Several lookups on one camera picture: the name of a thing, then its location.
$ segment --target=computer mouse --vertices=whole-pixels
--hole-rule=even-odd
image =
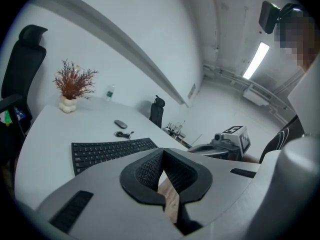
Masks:
[[[120,120],[115,120],[114,123],[122,129],[126,129],[128,127],[128,125],[126,125],[124,122]]]

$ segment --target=chair headrest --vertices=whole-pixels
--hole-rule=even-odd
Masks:
[[[28,25],[21,30],[19,40],[33,45],[39,45],[42,34],[46,31],[48,31],[48,29],[42,26]]]
[[[162,98],[159,98],[158,95],[156,95],[156,98],[154,100],[154,104],[157,107],[161,107],[161,108],[163,108],[166,105],[165,101]]]

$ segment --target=fluorescent light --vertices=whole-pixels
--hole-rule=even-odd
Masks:
[[[262,62],[262,60],[266,56],[269,48],[270,48],[269,45],[267,45],[263,42],[260,43],[259,48],[253,57],[253,60],[251,61],[248,69],[246,70],[246,72],[243,75],[244,78],[250,79],[250,77],[254,74],[254,72],[257,70],[260,63]]]

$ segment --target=small device on desk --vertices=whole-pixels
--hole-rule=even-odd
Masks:
[[[116,142],[71,143],[74,174],[96,164],[122,158],[141,151],[156,149],[150,138],[141,138]]]
[[[115,120],[114,123],[122,129],[126,129],[128,127],[124,122],[120,120]]]
[[[236,161],[241,161],[251,143],[246,126],[232,126],[222,133],[214,135],[209,144],[200,144],[188,149],[188,152],[197,155],[227,159],[233,154]]]

